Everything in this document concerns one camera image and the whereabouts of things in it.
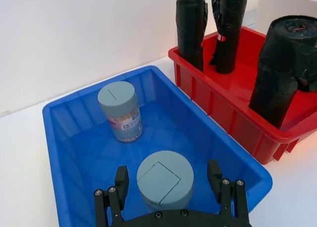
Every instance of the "red tag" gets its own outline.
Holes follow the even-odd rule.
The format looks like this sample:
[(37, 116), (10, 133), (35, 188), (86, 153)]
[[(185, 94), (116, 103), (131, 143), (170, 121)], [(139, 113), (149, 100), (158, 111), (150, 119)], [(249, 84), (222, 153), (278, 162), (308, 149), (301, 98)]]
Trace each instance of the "red tag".
[(226, 37), (223, 36), (223, 35), (221, 35), (221, 34), (218, 34), (217, 39), (218, 39), (219, 41), (221, 41), (221, 42), (225, 42), (225, 41), (226, 41)]

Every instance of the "blue plastic bin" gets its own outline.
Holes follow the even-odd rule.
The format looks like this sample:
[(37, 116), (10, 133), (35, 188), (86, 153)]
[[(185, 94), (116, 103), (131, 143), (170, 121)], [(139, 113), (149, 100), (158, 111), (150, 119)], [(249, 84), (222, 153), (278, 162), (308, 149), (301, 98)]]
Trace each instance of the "blue plastic bin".
[[(132, 83), (138, 96), (144, 133), (132, 143), (115, 139), (97, 100), (98, 91), (114, 81)], [(61, 227), (95, 227), (93, 192), (113, 185), (121, 165), (128, 166), (130, 176), (124, 219), (146, 214), (137, 169), (144, 158), (161, 150), (182, 154), (194, 169), (189, 209), (219, 211), (207, 180), (209, 159), (219, 162), (224, 177), (246, 181), (249, 211), (272, 187), (264, 167), (154, 66), (51, 102), (44, 107), (43, 116)]]

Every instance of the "white table surface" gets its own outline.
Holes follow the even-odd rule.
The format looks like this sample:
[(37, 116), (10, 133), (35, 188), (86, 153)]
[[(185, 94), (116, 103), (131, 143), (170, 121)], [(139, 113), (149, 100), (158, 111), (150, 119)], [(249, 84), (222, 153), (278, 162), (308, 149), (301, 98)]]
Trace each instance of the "white table surface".
[[(172, 61), (150, 64), (174, 81)], [(43, 102), (0, 118), (0, 226), (57, 227)], [(271, 192), (250, 213), (253, 227), (317, 226), (317, 134), (265, 167)]]

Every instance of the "black robotic claw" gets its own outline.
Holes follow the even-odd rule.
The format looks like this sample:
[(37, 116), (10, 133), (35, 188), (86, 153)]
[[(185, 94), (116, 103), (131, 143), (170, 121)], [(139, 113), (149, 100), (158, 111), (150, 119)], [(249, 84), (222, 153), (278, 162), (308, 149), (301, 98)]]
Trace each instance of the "black robotic claw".
[[(98, 189), (94, 192), (96, 208), (96, 227), (108, 227), (107, 208), (110, 207), (112, 227), (251, 227), (245, 181), (231, 182), (222, 178), (222, 172), (215, 160), (208, 161), (207, 177), (214, 196), (221, 204), (219, 214), (203, 213), (192, 210), (159, 211), (138, 218), (124, 221), (121, 211), (129, 187), (127, 166), (118, 168), (114, 186), (107, 191)], [(234, 202), (234, 213), (231, 212), (231, 199)]]

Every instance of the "gray cylindrical container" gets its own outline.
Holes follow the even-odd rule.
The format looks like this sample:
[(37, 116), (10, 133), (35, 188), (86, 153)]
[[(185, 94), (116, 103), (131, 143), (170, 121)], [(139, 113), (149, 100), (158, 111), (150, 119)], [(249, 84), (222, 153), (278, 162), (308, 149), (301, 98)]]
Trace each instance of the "gray cylindrical container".
[(137, 184), (149, 212), (184, 209), (193, 195), (194, 171), (181, 154), (160, 151), (143, 160)]
[(118, 140), (131, 142), (141, 136), (141, 114), (131, 83), (120, 81), (106, 85), (99, 91), (98, 101)]

